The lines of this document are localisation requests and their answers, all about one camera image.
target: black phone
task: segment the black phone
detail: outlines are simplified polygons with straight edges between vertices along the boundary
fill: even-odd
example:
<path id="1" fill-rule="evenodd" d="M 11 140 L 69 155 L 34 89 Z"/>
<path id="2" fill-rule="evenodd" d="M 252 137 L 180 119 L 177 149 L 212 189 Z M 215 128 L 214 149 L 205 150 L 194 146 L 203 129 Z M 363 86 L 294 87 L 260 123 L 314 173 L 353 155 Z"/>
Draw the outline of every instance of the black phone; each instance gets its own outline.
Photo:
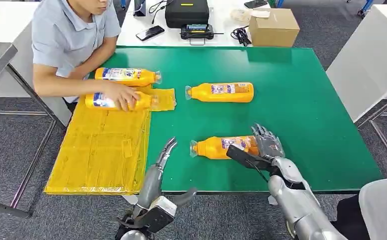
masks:
<path id="1" fill-rule="evenodd" d="M 267 5 L 267 4 L 268 3 L 265 0 L 254 0 L 254 1 L 245 2 L 243 5 L 245 5 L 245 7 L 249 8 L 249 9 L 254 9 L 254 8 L 258 8 L 258 7 Z"/>
<path id="2" fill-rule="evenodd" d="M 138 34 L 136 34 L 136 37 L 141 41 L 145 41 L 163 32 L 164 28 L 160 26 L 153 26 L 145 31 L 139 32 Z"/>

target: robotic arm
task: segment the robotic arm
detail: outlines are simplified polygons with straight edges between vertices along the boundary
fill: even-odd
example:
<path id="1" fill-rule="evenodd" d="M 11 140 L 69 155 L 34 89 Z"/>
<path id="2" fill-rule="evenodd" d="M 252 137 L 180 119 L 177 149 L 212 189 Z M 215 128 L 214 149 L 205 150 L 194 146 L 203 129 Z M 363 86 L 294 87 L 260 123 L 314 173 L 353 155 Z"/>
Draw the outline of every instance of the robotic arm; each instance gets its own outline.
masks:
<path id="1" fill-rule="evenodd" d="M 246 168 L 268 171 L 268 189 L 281 206 L 289 231 L 299 240 L 347 240 L 322 211 L 297 166 L 285 158 L 279 138 L 261 125 L 252 127 L 260 156 L 231 145 L 227 156 Z"/>
<path id="2" fill-rule="evenodd" d="M 145 174 L 137 203 L 132 210 L 126 212 L 123 219 L 116 218 L 120 227 L 115 240 L 150 239 L 152 234 L 173 222 L 178 207 L 187 204 L 197 194 L 197 189 L 191 188 L 170 201 L 161 192 L 164 167 L 177 143 L 173 137 L 165 144 L 156 163 Z"/>

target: orange plastic bottle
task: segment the orange plastic bottle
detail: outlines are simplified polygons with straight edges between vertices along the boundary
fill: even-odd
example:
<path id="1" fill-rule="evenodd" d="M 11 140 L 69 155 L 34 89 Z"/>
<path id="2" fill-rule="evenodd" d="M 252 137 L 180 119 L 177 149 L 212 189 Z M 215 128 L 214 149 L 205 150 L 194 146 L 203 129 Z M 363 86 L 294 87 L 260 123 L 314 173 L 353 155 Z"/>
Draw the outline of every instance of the orange plastic bottle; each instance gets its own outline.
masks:
<path id="1" fill-rule="evenodd" d="M 195 157 L 199 155 L 209 159 L 230 159 L 226 156 L 226 152 L 231 144 L 238 144 L 244 147 L 244 151 L 251 154 L 259 154 L 254 136 L 212 136 L 204 141 L 196 142 L 192 140 L 190 142 L 190 156 Z"/>
<path id="2" fill-rule="evenodd" d="M 202 102 L 249 103 L 254 97 L 254 86 L 250 82 L 203 83 L 186 86 L 186 99 Z"/>
<path id="3" fill-rule="evenodd" d="M 100 67 L 95 72 L 95 79 L 117 81 L 131 87 L 144 87 L 162 82 L 160 71 L 153 72 L 142 68 Z"/>
<path id="4" fill-rule="evenodd" d="M 128 107 L 130 111 L 137 111 L 137 110 L 150 109 L 150 108 L 153 109 L 157 105 L 156 96 L 151 96 L 141 91 L 136 91 L 136 93 L 140 96 L 140 100 L 136 101 L 134 105 L 134 109 L 130 106 Z M 86 99 L 84 100 L 84 103 L 88 108 L 118 110 L 114 101 L 107 98 L 104 94 L 100 92 L 86 95 Z"/>

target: green tabletop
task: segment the green tabletop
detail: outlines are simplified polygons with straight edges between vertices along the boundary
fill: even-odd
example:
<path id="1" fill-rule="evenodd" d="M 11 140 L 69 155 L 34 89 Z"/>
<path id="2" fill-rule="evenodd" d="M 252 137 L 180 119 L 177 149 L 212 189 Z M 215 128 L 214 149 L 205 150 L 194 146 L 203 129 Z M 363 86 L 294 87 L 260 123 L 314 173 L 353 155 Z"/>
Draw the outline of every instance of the green tabletop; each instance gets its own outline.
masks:
<path id="1" fill-rule="evenodd" d="M 382 175 L 312 49 L 279 47 L 123 47 L 109 68 L 160 70 L 155 88 L 174 88 L 173 111 L 153 112 L 147 167 L 178 140 L 163 174 L 166 192 L 265 192 L 266 182 L 234 160 L 190 157 L 191 140 L 251 135 L 260 123 L 279 136 L 314 191 L 357 191 Z M 185 86 L 251 82 L 250 103 L 185 99 Z"/>

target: black box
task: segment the black box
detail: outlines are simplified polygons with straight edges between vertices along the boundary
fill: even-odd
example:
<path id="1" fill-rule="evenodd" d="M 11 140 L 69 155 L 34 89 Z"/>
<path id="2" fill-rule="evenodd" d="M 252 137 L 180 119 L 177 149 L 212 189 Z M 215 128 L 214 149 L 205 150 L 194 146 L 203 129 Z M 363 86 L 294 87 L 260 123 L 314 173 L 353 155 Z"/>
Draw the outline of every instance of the black box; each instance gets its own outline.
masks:
<path id="1" fill-rule="evenodd" d="M 209 17 L 207 0 L 173 0 L 165 8 L 165 22 L 172 29 L 185 24 L 208 24 Z"/>

